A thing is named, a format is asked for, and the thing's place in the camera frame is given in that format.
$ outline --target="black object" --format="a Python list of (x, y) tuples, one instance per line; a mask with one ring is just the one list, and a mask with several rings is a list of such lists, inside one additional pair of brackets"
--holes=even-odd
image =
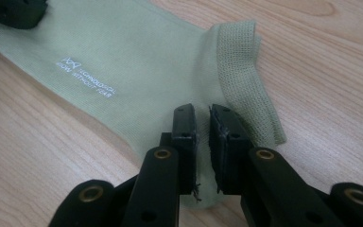
[[(238, 115), (213, 105), (210, 148), (218, 191), (241, 195), (250, 227), (363, 227), (363, 186), (338, 183), (330, 195), (307, 185), (277, 151), (255, 148)], [(113, 187), (92, 180), (67, 196), (50, 226), (178, 226), (179, 195), (197, 197), (194, 108), (174, 112), (173, 130), (147, 152), (138, 176)]]
[(46, 0), (0, 0), (0, 23), (30, 29), (43, 18)]

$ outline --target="green sock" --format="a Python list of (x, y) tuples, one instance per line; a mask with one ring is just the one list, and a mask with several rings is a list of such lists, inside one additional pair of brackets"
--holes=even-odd
[(213, 103), (236, 111), (254, 144), (285, 141), (255, 70), (260, 40), (253, 21), (204, 30), (148, 1), (50, 0), (31, 30), (0, 25), (0, 52), (41, 84), (126, 139), (141, 154), (171, 131), (173, 110), (196, 109), (198, 183), (207, 207), (216, 193), (208, 147)]

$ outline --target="light wood surface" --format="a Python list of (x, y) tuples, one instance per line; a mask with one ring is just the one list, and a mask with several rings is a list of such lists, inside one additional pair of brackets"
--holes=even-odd
[[(363, 1), (152, 2), (205, 28), (256, 20), (258, 71), (288, 139), (278, 150), (322, 191), (363, 184)], [(0, 54), (0, 227), (46, 226), (77, 184), (118, 185), (139, 166), (124, 141)], [(180, 226), (247, 224), (231, 197), (182, 209)]]

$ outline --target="green fabric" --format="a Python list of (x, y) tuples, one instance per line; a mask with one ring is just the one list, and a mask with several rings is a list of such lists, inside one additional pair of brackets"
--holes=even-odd
[(220, 201), (208, 148), (213, 103), (241, 117), (258, 146), (285, 141), (255, 62), (254, 22), (204, 30), (147, 1), (50, 0), (31, 30), (0, 25), (0, 52), (41, 84), (125, 138), (135, 152), (158, 146), (173, 110), (196, 108), (202, 202)]

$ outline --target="fabric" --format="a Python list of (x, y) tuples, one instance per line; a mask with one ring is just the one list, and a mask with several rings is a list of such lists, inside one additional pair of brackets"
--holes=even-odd
[(241, 117), (257, 146), (285, 141), (278, 116), (255, 70), (255, 23), (204, 30), (142, 0), (50, 0), (31, 30), (0, 25), (0, 52), (41, 84), (126, 139), (135, 152), (159, 145), (173, 110), (196, 109), (198, 183), (207, 207), (216, 193), (208, 148), (213, 103)]

